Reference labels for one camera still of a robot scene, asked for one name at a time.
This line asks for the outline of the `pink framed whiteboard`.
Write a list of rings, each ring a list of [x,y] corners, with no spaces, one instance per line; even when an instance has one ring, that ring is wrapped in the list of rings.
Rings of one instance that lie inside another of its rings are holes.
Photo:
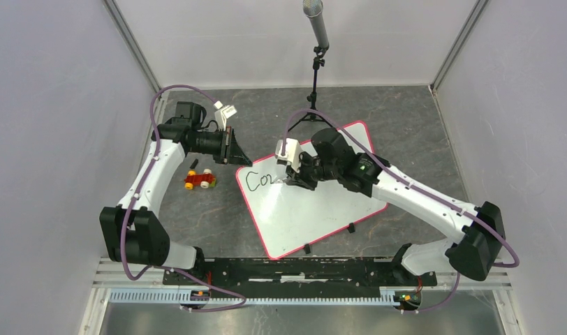
[[[242,197],[268,258],[278,260],[381,213],[387,203],[322,181],[314,191],[273,184],[285,175],[273,155],[235,173]]]

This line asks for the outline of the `black marker cap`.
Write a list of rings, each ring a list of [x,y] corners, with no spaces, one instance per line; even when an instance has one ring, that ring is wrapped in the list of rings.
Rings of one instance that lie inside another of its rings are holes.
[[[196,166],[198,165],[199,160],[196,158],[192,164],[190,165],[191,170],[195,170]]]

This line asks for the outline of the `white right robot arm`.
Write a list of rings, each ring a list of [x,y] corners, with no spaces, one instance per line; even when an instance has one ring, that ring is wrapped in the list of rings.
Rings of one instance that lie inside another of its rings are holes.
[[[347,191],[392,204],[431,225],[444,238],[404,244],[392,259],[391,277],[408,285],[432,271],[454,271],[484,281],[505,246],[501,210],[491,202],[476,206],[459,201],[408,177],[373,154],[345,130],[325,128],[311,138],[315,155],[297,140],[277,142],[277,163],[286,167],[286,183],[310,191],[335,181]]]

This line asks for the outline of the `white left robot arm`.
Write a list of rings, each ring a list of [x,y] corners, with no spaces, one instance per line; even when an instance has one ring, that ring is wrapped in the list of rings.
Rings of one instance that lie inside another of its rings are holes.
[[[128,192],[117,205],[104,207],[99,216],[112,261],[180,268],[182,278],[194,285],[205,279],[207,266],[200,261],[201,250],[172,241],[160,223],[159,209],[172,176],[187,154],[210,155],[217,164],[252,164],[227,124],[237,110],[220,102],[214,106],[215,131],[203,127],[207,114],[203,106],[179,102],[177,114],[152,133],[144,165]]]

